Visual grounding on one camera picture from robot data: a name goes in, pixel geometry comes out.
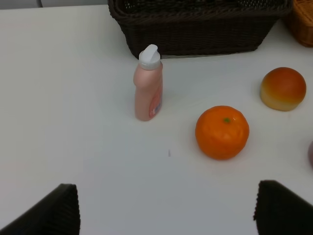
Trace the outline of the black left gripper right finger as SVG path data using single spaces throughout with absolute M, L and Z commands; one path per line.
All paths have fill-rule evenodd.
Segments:
M 253 220 L 260 235 L 311 235 L 313 206 L 281 183 L 263 180 Z

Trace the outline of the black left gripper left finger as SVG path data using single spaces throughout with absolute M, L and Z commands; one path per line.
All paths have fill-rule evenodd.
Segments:
M 0 230 L 2 235 L 78 235 L 81 218 L 75 184 L 60 184 Z

